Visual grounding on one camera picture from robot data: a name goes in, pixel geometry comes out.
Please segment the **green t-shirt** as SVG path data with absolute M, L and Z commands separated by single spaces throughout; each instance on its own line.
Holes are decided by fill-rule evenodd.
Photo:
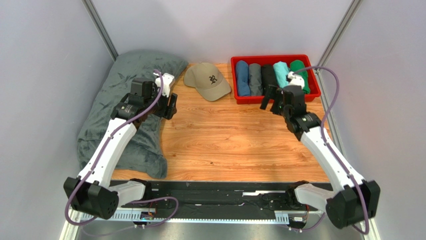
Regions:
M 305 64 L 301 60 L 294 60 L 294 61 L 292 61 L 290 63 L 290 70 L 293 71 L 293 72 L 297 72 L 300 69 L 304 69 L 305 67 L 306 67 Z M 296 74 L 300 75 L 303 78 L 303 80 L 304 80 L 303 92 L 305 94 L 310 94 L 311 93 L 311 89 L 309 87 L 309 81 L 308 81 L 309 75 L 308 75 L 308 72 L 305 70 L 305 71 L 297 72 Z

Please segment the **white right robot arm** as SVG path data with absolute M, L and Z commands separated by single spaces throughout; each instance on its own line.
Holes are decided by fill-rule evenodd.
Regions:
M 316 208 L 338 229 L 364 222 L 368 230 L 370 219 L 377 214 L 381 194 L 378 183 L 367 181 L 339 152 L 324 123 L 307 110 L 300 86 L 269 85 L 260 108 L 266 109 L 270 101 L 273 101 L 270 112 L 284 118 L 287 129 L 312 153 L 332 187 L 325 190 L 305 180 L 295 182 L 286 190 L 290 205 Z

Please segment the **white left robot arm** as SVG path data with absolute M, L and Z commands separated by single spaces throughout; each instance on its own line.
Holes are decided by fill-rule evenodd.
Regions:
M 113 108 L 106 132 L 93 156 L 76 178 L 68 177 L 63 188 L 69 209 L 94 218 L 110 219 L 118 207 L 142 200 L 149 184 L 131 179 L 111 186 L 116 165 L 131 138 L 149 115 L 170 120 L 177 112 L 177 94 L 172 92 L 175 77 L 165 73 L 155 80 L 136 78 Z

